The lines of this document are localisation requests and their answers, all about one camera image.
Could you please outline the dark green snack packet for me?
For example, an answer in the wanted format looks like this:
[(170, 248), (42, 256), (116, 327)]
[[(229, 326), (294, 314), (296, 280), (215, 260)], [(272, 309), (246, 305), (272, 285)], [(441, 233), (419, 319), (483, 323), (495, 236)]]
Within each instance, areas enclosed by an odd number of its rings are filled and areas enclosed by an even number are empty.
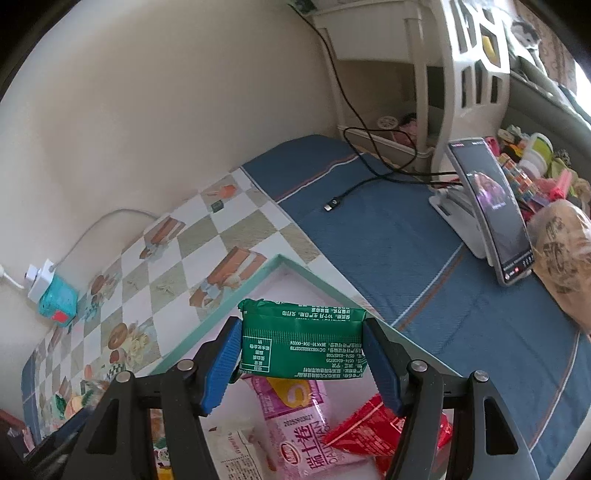
[(240, 370), (280, 379), (360, 378), (363, 356), (360, 308), (305, 306), (244, 299)]

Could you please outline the brown paper bag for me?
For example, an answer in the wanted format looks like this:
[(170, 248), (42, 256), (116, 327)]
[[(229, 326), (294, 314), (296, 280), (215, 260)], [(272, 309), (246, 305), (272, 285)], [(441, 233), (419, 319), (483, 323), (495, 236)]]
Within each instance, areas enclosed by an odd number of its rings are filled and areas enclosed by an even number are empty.
[(560, 309), (588, 335), (590, 308), (590, 219), (567, 200), (537, 212), (527, 224), (533, 270)]

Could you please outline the white phone stand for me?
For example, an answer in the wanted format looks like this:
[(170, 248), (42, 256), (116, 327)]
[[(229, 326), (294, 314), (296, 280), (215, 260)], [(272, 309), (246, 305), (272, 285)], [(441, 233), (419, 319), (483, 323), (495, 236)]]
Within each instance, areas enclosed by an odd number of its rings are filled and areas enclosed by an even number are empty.
[(429, 198), (429, 203), (476, 258), (489, 259), (488, 247), (473, 204), (462, 186), (438, 190)]

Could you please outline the pink snack packet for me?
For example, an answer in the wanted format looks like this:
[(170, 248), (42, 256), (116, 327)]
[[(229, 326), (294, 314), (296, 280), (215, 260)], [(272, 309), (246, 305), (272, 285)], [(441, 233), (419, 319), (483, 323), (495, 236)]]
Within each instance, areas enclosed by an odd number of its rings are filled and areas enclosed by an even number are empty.
[(332, 406), (320, 380), (249, 376), (269, 431), (281, 479), (308, 479), (363, 462), (325, 444), (331, 430)]

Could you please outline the orange snack packet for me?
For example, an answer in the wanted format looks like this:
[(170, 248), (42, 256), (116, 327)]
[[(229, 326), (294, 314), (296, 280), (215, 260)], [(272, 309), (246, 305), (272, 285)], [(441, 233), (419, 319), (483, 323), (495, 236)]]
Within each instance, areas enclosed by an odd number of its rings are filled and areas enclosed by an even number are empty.
[(156, 463), (156, 473), (158, 480), (173, 480), (174, 476), (169, 465)]

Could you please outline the smartphone on stand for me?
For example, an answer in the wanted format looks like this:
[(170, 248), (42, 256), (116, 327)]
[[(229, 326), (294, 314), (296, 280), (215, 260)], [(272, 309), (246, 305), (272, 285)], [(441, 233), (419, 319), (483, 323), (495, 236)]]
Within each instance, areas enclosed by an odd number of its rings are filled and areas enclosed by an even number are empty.
[(530, 274), (534, 252), (510, 184), (483, 138), (452, 141), (448, 155), (473, 205), (487, 259), (499, 283), (511, 286)]

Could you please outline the mint rimmed white tray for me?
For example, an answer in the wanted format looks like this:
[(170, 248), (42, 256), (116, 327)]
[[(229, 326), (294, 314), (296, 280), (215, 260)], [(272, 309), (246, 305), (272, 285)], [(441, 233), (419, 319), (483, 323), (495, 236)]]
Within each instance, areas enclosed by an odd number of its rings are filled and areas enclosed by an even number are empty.
[(194, 286), (201, 325), (164, 356), (162, 372), (242, 320), (238, 369), (256, 395), (277, 479), (329, 479), (370, 464), (384, 478), (405, 424), (366, 371), (362, 323), (369, 313), (283, 255), (235, 247)]

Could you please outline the light green white snack packet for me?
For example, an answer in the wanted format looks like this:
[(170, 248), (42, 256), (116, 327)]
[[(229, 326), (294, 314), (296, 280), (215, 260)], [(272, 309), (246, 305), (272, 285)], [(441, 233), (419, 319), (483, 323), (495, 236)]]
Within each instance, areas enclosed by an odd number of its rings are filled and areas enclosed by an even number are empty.
[(59, 393), (55, 393), (51, 398), (51, 409), (53, 414), (60, 419), (64, 419), (66, 407), (67, 401)]

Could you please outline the red foil snack packet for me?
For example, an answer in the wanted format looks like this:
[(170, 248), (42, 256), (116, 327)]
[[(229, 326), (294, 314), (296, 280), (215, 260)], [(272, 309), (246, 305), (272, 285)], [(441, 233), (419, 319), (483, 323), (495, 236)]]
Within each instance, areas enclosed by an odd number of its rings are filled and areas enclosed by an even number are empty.
[(324, 443), (352, 455), (372, 457), (385, 479), (402, 439), (405, 421), (376, 394), (326, 433)]

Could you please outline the teal toy box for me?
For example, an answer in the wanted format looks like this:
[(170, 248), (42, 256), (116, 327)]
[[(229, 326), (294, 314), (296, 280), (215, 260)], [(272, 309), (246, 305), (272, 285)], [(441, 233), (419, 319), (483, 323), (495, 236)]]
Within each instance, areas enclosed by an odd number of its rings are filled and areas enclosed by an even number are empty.
[(41, 316), (67, 327), (77, 315), (78, 291), (59, 275), (55, 275), (38, 303)]

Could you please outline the white green lidded jar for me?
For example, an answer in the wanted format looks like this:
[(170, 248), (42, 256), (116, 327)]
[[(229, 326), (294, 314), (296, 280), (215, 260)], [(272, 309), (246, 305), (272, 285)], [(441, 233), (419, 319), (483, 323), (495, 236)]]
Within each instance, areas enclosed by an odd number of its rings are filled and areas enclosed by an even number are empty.
[(546, 175), (553, 155), (550, 139), (541, 133), (534, 133), (529, 137), (518, 166), (530, 179), (537, 180)]

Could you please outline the white plastic shelf unit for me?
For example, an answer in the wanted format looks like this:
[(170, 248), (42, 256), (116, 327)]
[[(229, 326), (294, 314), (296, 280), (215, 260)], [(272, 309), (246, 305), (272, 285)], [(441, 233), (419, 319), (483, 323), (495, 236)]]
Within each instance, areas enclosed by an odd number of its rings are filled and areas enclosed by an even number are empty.
[(410, 172), (451, 180), (452, 140), (493, 137), (510, 96), (492, 1), (318, 1), (337, 134)]

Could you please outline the orange wrapped cake packet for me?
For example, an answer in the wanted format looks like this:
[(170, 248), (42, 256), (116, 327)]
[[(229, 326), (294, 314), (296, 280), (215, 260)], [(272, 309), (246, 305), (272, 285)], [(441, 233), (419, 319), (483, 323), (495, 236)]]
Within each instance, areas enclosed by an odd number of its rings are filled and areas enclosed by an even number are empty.
[(66, 420), (72, 418), (77, 412), (82, 410), (84, 407), (83, 405), (83, 396), (77, 395), (72, 396), (70, 400), (67, 402), (65, 410), (64, 410), (64, 417)]

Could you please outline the white power adapter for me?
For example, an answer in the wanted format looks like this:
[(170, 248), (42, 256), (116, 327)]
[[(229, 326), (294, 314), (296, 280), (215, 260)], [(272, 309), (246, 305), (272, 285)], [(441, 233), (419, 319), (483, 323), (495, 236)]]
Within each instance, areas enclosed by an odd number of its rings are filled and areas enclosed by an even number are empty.
[(30, 265), (24, 277), (27, 298), (38, 304), (54, 278), (54, 263), (47, 259), (41, 268)]

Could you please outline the checkered picture tablecloth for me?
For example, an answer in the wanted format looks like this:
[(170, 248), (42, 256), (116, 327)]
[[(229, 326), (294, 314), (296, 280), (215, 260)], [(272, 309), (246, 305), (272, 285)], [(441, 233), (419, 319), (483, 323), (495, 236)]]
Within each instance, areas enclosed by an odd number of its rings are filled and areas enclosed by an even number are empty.
[(235, 247), (303, 265), (363, 308), (370, 306), (280, 205), (236, 169), (163, 215), (80, 294), (78, 316), (55, 326), (22, 370), (24, 422), (40, 442), (65, 421), (51, 398), (82, 395), (89, 379), (153, 370), (201, 325), (193, 288)]

